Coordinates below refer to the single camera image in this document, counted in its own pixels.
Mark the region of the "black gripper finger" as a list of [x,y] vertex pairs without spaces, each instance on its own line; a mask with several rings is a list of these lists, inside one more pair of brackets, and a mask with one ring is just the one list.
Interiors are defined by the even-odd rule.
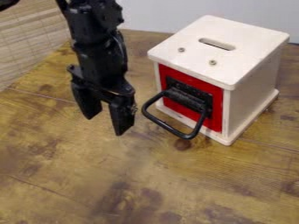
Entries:
[[79,104],[82,114],[89,120],[93,119],[103,110],[99,98],[94,95],[91,89],[75,82],[71,83],[71,90],[77,103]]
[[134,96],[115,96],[109,104],[115,133],[122,136],[135,125],[137,101]]

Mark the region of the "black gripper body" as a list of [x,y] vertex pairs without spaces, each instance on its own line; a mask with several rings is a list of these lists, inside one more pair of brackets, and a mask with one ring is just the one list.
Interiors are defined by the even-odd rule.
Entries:
[[99,37],[73,37],[71,48],[79,64],[70,65],[71,83],[86,86],[102,102],[115,96],[134,96],[135,88],[127,81],[127,47],[122,34]]

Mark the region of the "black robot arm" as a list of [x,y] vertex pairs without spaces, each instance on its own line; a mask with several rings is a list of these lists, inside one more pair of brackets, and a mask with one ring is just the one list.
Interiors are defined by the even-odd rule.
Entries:
[[109,104],[115,133],[135,125],[135,89],[126,79],[127,47],[118,26],[125,22],[117,0],[55,0],[71,35],[79,64],[69,66],[71,90],[83,115],[91,119]]

